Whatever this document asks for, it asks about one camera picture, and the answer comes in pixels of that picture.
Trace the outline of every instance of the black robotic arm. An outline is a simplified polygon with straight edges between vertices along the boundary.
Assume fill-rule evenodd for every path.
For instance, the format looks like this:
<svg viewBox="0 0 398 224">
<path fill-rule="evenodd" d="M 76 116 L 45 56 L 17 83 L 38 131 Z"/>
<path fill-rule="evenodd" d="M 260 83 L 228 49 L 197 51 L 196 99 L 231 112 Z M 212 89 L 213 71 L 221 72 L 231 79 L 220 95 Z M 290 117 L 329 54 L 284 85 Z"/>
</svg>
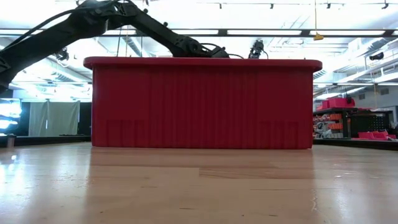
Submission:
<svg viewBox="0 0 398 224">
<path fill-rule="evenodd" d="M 126 0 L 127 3 L 119 1 L 87 0 L 76 9 L 67 11 L 71 14 L 63 22 L 25 39 L 34 31 L 31 30 L 0 51 L 0 93 L 8 88 L 18 72 L 33 63 L 76 40 L 97 37 L 107 30 L 126 25 L 152 37 L 167 47 L 174 57 L 229 58 L 224 48 L 216 46 L 210 50 L 193 38 L 174 33 L 130 0 Z"/>
</svg>

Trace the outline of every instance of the red bin on shelf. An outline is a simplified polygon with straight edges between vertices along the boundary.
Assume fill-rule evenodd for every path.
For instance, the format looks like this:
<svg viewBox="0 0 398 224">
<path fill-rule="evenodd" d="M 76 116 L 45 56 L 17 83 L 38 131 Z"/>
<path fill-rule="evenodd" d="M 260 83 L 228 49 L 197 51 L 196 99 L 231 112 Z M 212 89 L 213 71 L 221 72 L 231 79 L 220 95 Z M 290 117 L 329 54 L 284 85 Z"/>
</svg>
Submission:
<svg viewBox="0 0 398 224">
<path fill-rule="evenodd" d="M 98 147 L 308 149 L 316 60 L 90 57 Z"/>
</svg>

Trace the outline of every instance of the curtain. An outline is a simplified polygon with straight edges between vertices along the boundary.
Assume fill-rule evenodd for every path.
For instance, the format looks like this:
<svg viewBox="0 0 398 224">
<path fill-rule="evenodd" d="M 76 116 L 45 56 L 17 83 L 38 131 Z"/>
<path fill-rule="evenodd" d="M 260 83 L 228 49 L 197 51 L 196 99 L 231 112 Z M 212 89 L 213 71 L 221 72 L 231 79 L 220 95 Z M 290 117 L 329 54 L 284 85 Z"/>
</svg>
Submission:
<svg viewBox="0 0 398 224">
<path fill-rule="evenodd" d="M 52 137 L 77 134 L 80 102 L 31 103 L 29 136 Z"/>
</svg>

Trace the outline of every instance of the wooden floor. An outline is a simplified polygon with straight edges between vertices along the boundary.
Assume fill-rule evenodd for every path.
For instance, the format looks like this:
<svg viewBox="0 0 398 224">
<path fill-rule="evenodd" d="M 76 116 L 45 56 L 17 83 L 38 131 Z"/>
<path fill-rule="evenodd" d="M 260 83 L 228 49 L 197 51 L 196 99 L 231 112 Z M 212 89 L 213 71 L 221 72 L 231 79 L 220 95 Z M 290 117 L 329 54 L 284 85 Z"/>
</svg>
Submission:
<svg viewBox="0 0 398 224">
<path fill-rule="evenodd" d="M 0 223 L 397 223 L 398 152 L 0 149 Z"/>
</svg>

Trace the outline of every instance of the window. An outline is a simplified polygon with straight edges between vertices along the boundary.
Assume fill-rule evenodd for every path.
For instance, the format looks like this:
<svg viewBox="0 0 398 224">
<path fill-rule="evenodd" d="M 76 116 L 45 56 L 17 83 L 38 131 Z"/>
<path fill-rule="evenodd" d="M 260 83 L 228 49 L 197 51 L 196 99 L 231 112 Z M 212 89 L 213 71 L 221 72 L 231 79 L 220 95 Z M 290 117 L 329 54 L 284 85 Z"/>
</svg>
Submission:
<svg viewBox="0 0 398 224">
<path fill-rule="evenodd" d="M 389 93 L 390 93 L 390 91 L 389 91 L 388 88 L 385 88 L 385 89 L 380 90 L 380 95 L 387 95 L 387 94 L 389 94 Z"/>
</svg>

